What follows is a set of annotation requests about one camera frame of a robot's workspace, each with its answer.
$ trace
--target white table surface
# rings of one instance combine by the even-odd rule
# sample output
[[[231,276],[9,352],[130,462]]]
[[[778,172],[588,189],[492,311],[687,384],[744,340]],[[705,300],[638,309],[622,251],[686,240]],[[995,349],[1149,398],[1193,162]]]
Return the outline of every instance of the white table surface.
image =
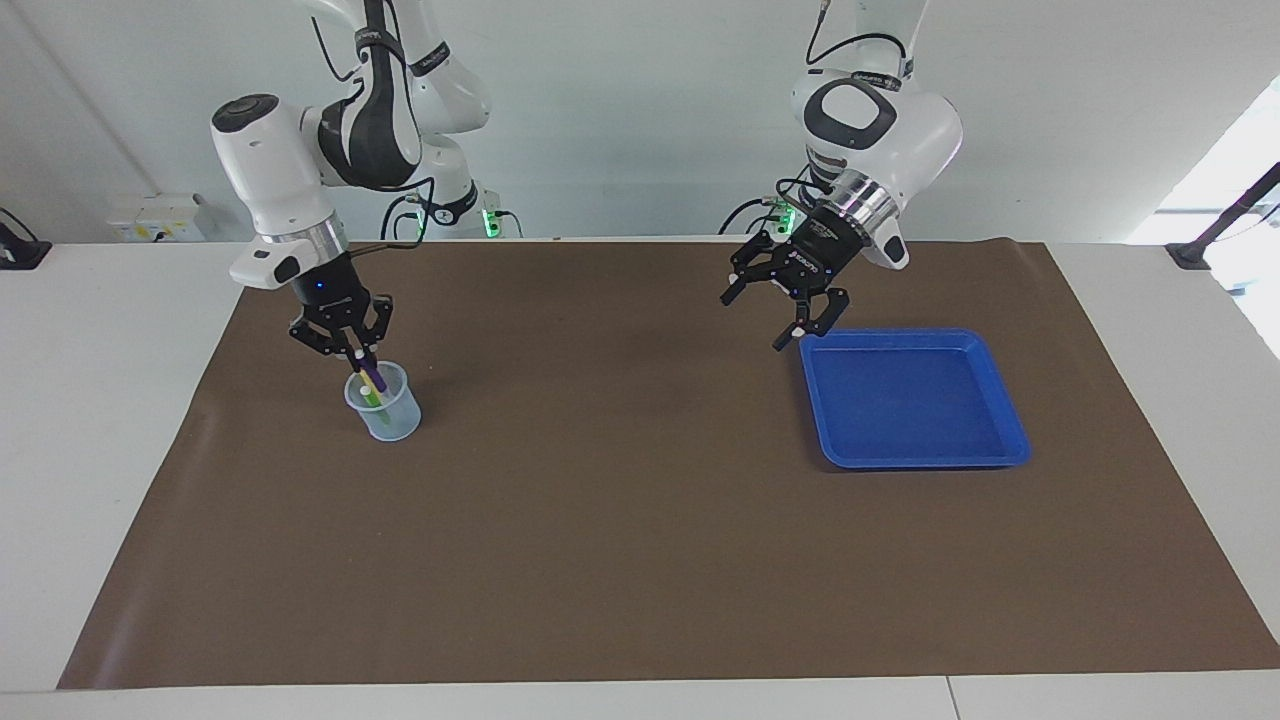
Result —
[[[60,246],[0,274],[22,368],[0,386],[0,719],[1280,717],[1280,671],[51,692],[239,296],[242,247]],[[1052,251],[1277,633],[1280,360],[1161,249]]]

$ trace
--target black metal stand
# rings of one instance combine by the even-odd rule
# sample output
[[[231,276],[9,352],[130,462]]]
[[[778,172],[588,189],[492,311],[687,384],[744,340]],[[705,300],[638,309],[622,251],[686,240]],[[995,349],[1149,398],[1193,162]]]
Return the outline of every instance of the black metal stand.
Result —
[[[0,249],[13,258],[0,255],[0,270],[35,270],[52,246],[51,242],[22,240],[0,223]]]
[[[1276,163],[1267,170],[1267,174],[1262,176],[1262,179],[1256,182],[1253,187],[1244,191],[1244,195],[1235,201],[1235,205],[1228,208],[1203,234],[1196,238],[1196,242],[1166,245],[1165,250],[1169,251],[1174,263],[1178,263],[1178,266],[1184,270],[1211,269],[1208,263],[1204,261],[1204,251],[1208,250],[1208,246],[1217,242],[1217,238],[1222,237],[1222,233],[1228,228],[1248,214],[1276,186],[1280,186],[1280,163]]]

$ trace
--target blue object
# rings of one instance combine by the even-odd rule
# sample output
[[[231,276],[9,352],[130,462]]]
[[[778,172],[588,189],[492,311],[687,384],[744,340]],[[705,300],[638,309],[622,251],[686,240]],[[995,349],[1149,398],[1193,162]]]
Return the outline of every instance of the blue object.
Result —
[[[1012,468],[1030,443],[991,350],[963,329],[832,331],[800,345],[822,450],[850,470]]]

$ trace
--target purple marker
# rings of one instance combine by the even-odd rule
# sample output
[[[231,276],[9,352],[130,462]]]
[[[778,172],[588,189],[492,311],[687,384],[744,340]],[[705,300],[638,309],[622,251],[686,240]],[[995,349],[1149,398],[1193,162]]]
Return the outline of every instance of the purple marker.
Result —
[[[365,356],[364,350],[356,351],[356,363],[360,363],[360,366],[369,373],[369,379],[374,380],[374,387],[378,388],[378,392],[387,392],[387,380],[384,380],[383,374],[378,372],[378,365],[371,363],[369,357]]]

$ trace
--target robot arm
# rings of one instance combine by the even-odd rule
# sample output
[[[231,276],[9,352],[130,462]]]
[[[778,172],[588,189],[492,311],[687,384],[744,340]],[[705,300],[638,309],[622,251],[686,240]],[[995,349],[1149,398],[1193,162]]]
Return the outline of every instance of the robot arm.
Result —
[[[376,363],[392,299],[360,282],[324,187],[407,192],[430,183],[429,200],[419,201],[429,217],[468,231],[463,219],[483,214],[481,191],[458,146],[438,133],[484,127],[489,99],[452,56],[425,0],[300,3],[356,28],[360,67],[351,94],[328,108],[250,95],[214,115],[214,145],[257,232],[232,277],[260,290],[291,284],[303,310],[289,334],[356,369],[357,350]]]
[[[919,17],[904,26],[896,3],[886,6],[899,8],[897,14],[872,3],[859,6],[864,22],[897,18],[896,32],[909,27],[914,45]],[[831,284],[859,254],[895,270],[908,265],[899,218],[942,174],[963,141],[955,108],[911,79],[910,45],[883,27],[872,29],[855,45],[861,69],[810,69],[792,91],[792,110],[808,140],[809,173],[820,191],[801,202],[808,219],[781,241],[760,231],[731,259],[724,305],[755,282],[772,282],[795,301],[795,322],[774,342],[780,351],[805,334],[827,334],[850,302],[845,290]],[[812,301],[819,295],[827,307],[813,318]]]

